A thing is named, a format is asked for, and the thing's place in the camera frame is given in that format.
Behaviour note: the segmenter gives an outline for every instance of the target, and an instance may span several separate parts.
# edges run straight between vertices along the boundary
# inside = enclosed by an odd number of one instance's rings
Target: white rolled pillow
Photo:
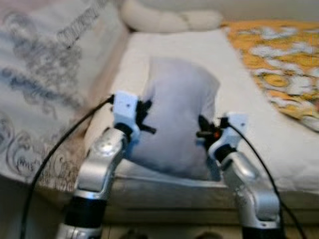
[[[121,8],[123,21],[144,32],[207,31],[218,28],[222,15],[214,10],[161,11],[138,0],[126,0]]]

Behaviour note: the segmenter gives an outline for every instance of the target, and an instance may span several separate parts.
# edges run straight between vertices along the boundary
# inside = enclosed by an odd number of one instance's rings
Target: white bed sheet
[[[112,92],[142,94],[152,56],[177,57],[205,67],[221,82],[216,118],[227,111],[249,115],[247,137],[264,158],[281,191],[319,193],[319,134],[277,112],[257,88],[222,30],[174,34],[134,33],[122,58]],[[86,147],[112,125],[109,106],[94,118],[85,136]],[[251,151],[240,149],[257,163]],[[224,187],[216,182],[169,177],[123,160],[118,177],[195,187]]]

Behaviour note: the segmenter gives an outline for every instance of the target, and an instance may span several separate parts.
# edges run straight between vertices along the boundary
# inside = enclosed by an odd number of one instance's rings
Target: black cable
[[[28,217],[28,212],[31,204],[32,195],[36,186],[36,183],[41,176],[42,171],[44,170],[46,164],[50,160],[51,156],[56,152],[56,150],[59,148],[59,146],[76,130],[81,123],[83,123],[85,120],[87,120],[90,116],[92,116],[96,111],[98,111],[101,107],[103,107],[107,103],[112,103],[114,101],[114,95],[110,96],[100,104],[98,104],[96,107],[94,107],[92,110],[90,110],[86,115],[84,115],[76,124],[74,124],[60,139],[59,141],[54,145],[54,147],[50,150],[42,164],[40,165],[38,171],[36,172],[32,183],[29,187],[28,195],[25,200],[25,204],[23,207],[22,212],[22,220],[21,220],[21,228],[20,228],[20,239],[25,239],[26,234],[26,221]]]
[[[259,159],[260,163],[262,164],[262,166],[264,167],[268,177],[269,177],[269,180],[274,188],[274,191],[280,201],[280,211],[279,211],[279,214],[280,214],[280,225],[281,225],[281,229],[283,231],[283,235],[285,236],[285,230],[284,230],[284,217],[283,217],[283,210],[282,210],[282,207],[287,211],[287,213],[289,214],[289,216],[291,217],[291,219],[293,220],[295,226],[297,227],[298,229],[298,232],[300,233],[300,236],[302,237],[302,239],[307,239],[306,237],[306,234],[301,226],[301,224],[298,222],[298,219],[296,218],[296,216],[294,215],[294,213],[288,208],[288,206],[282,201],[281,199],[281,196],[279,194],[279,191],[278,191],[278,188],[275,184],[275,180],[273,178],[273,176],[271,175],[268,167],[266,166],[265,162],[262,160],[261,156],[259,155],[259,153],[256,151],[256,149],[254,148],[254,146],[249,142],[249,140],[234,126],[232,126],[231,124],[229,124],[229,127],[231,127],[233,130],[235,130],[242,138],[243,140],[249,145],[249,147],[253,150],[253,152],[255,153],[255,155],[257,156],[257,158]]]

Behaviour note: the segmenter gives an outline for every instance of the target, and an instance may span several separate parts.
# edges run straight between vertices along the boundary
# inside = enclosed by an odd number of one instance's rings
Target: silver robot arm
[[[115,95],[114,127],[106,129],[92,144],[82,164],[75,192],[56,239],[100,239],[102,221],[114,173],[128,143],[138,140],[138,98],[124,92]]]
[[[221,164],[226,185],[234,193],[243,239],[282,239],[280,202],[271,185],[261,177],[246,155],[237,151],[247,125],[243,114],[227,113],[221,120],[221,137],[209,150],[210,160]]]

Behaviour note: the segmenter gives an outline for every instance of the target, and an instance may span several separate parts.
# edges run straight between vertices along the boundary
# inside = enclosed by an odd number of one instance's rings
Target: orange patterned fabric
[[[319,132],[319,23],[245,21],[224,29],[273,106]]]

